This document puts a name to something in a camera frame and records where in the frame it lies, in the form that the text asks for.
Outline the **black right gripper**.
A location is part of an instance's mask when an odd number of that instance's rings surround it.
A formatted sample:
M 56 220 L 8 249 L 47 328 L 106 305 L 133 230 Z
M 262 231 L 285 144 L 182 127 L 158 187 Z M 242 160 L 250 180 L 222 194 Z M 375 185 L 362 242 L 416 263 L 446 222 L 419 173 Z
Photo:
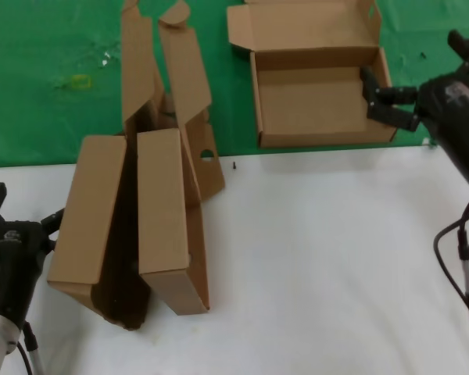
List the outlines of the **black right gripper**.
M 415 132 L 421 119 L 469 183 L 469 38 L 451 30 L 447 42 L 462 60 L 456 73 L 430 79 L 417 90 L 416 87 L 381 87 L 373 72 L 362 67 L 362 95 L 367 102 L 369 120 Z M 417 114 L 398 108 L 398 105 L 415 103 Z

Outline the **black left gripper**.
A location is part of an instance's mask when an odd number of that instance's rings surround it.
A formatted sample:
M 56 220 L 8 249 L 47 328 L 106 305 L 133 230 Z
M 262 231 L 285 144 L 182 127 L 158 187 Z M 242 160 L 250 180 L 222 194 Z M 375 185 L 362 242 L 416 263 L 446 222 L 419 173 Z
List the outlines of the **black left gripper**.
M 6 195 L 5 183 L 0 182 L 0 208 Z M 59 230 L 64 210 L 40 223 L 5 222 L 0 215 L 0 316 L 15 325 L 25 323 L 46 255 L 52 250 L 48 236 Z

